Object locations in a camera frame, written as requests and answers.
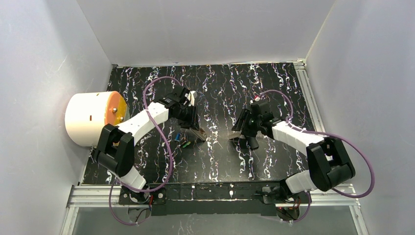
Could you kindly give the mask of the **white remote control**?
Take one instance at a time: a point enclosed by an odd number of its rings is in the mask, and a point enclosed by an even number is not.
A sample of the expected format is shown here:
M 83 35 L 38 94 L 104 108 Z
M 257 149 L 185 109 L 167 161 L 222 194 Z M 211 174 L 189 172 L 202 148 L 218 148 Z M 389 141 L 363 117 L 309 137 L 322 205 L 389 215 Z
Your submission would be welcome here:
M 189 129 L 199 140 L 206 141 L 207 139 L 207 133 L 203 128 L 199 128 L 196 130 L 195 128 Z

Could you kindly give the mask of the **green battery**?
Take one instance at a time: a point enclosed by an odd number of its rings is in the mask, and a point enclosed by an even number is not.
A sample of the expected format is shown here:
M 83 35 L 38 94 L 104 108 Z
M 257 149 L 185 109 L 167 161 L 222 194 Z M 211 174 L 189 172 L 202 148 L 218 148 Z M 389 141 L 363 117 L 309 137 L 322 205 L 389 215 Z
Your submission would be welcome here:
M 191 144 L 190 141 L 186 142 L 185 144 L 182 145 L 182 148 L 186 148 L 187 146 L 189 146 Z

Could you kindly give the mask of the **grey battery cover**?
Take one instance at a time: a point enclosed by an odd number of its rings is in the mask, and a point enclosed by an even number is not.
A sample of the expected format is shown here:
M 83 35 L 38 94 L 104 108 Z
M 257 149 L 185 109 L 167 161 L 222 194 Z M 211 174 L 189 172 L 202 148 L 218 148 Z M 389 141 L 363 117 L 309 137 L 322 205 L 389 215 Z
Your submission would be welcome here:
M 228 139 L 230 140 L 230 141 L 237 141 L 237 140 L 239 140 L 241 138 L 241 135 L 240 134 L 238 134 L 238 133 L 236 133 L 235 135 L 228 135 Z

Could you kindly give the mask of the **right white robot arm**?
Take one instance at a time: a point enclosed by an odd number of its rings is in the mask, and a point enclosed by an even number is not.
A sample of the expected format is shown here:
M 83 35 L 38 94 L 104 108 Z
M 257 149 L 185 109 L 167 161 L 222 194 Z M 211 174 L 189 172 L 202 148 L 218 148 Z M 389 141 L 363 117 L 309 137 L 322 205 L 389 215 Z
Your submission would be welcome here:
M 267 101 L 253 101 L 243 109 L 232 127 L 229 139 L 243 137 L 251 150 L 259 148 L 257 134 L 287 144 L 307 157 L 308 170 L 293 174 L 271 187 L 263 195 L 286 200 L 300 192 L 319 189 L 328 191 L 356 174 L 343 142 L 334 137 L 321 137 L 292 128 L 274 116 Z

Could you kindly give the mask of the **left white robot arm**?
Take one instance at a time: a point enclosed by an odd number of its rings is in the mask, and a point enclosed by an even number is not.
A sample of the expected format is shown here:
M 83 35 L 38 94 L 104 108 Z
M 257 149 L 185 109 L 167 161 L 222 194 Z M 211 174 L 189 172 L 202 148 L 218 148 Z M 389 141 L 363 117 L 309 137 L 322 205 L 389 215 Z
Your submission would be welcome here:
M 135 146 L 153 128 L 175 118 L 183 129 L 205 141 L 207 134 L 199 125 L 195 91 L 176 86 L 165 97 L 151 102 L 143 111 L 118 125 L 105 125 L 95 148 L 93 159 L 105 167 L 121 184 L 133 192 L 153 192 L 144 189 L 146 180 L 135 168 Z

